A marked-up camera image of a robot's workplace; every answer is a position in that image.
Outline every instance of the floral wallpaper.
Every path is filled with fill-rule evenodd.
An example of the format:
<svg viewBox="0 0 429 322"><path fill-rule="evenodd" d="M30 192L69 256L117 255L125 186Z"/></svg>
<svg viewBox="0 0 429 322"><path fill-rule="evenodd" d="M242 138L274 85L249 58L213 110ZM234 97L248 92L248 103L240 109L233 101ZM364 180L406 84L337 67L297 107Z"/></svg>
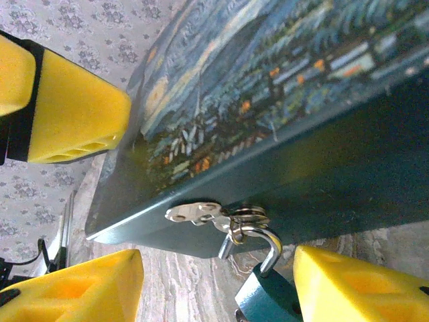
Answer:
<svg viewBox="0 0 429 322"><path fill-rule="evenodd" d="M137 63L182 0L2 0L0 29L31 39L125 89ZM0 257L22 262L54 239L60 214L90 160L0 166ZM28 274L20 266L15 274Z"/></svg>

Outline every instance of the yellow foam pad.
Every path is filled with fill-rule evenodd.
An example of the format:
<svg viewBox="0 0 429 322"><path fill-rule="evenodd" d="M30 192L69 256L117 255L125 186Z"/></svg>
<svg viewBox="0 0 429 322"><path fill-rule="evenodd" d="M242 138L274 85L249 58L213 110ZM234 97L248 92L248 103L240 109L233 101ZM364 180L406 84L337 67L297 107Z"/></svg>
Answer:
<svg viewBox="0 0 429 322"><path fill-rule="evenodd" d="M126 93L45 50L28 162L68 161L116 148L130 108Z"/></svg>
<svg viewBox="0 0 429 322"><path fill-rule="evenodd" d="M429 280L309 246L296 250L294 280L304 322L429 321Z"/></svg>
<svg viewBox="0 0 429 322"><path fill-rule="evenodd" d="M1 322L134 322L143 285L139 250L124 250L20 282Z"/></svg>
<svg viewBox="0 0 429 322"><path fill-rule="evenodd" d="M0 36L0 116L28 104L35 73L36 60L33 55Z"/></svg>

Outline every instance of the padlock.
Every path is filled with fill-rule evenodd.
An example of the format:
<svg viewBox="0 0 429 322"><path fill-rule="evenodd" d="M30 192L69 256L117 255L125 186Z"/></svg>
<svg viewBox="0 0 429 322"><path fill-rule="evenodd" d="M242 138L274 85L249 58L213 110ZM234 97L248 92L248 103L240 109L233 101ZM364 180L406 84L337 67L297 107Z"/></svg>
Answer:
<svg viewBox="0 0 429 322"><path fill-rule="evenodd" d="M244 225L240 231L267 240L271 250L267 258L254 267L235 296L241 311L235 313L236 319L249 322L302 322L296 289L273 269L282 254L280 238L266 225Z"/></svg>

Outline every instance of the stone floor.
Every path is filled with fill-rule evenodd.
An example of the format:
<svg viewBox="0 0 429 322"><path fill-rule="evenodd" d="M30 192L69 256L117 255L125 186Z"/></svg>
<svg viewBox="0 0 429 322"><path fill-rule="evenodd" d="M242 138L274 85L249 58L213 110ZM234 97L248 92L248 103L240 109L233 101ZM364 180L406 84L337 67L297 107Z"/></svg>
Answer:
<svg viewBox="0 0 429 322"><path fill-rule="evenodd" d="M84 223L104 156L97 156L75 197L71 264L127 248L138 248L145 281L136 321L234 321L235 293L266 251L228 260L203 260L132 244L98 244L84 238ZM429 221L320 239L309 245L429 279ZM295 245L285 246L276 270L292 280Z"/></svg>

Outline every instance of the starry night painting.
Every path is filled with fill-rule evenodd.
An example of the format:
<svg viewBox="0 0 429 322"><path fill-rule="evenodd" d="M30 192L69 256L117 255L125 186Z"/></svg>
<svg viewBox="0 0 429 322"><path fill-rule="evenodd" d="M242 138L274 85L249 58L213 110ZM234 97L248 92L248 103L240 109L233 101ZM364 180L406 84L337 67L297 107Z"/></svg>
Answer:
<svg viewBox="0 0 429 322"><path fill-rule="evenodd" d="M189 0L129 84L154 193L429 68L429 1Z"/></svg>

